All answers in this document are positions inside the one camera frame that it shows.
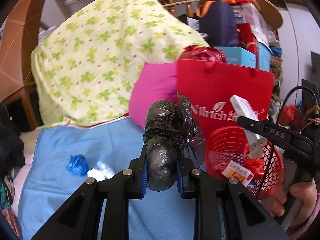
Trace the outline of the person's right hand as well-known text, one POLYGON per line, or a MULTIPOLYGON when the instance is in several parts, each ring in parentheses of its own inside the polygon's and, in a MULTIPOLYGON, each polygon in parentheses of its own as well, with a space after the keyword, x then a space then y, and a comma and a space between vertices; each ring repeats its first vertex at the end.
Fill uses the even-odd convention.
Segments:
MULTIPOLYGON (((281 217, 285 212, 284 204, 287 201, 287 194, 284 190, 285 179, 286 172, 285 168, 283 168, 279 175, 278 185, 274 191, 274 194, 264 199, 263 206, 272 217, 281 217)), ((313 211, 315 211, 318 192, 314 180, 312 180, 311 182, 301 182, 293 184, 291 185, 289 191, 292 196, 302 201, 300 210, 289 227, 290 230, 295 230, 300 226, 305 225, 307 220, 311 217, 313 211)))

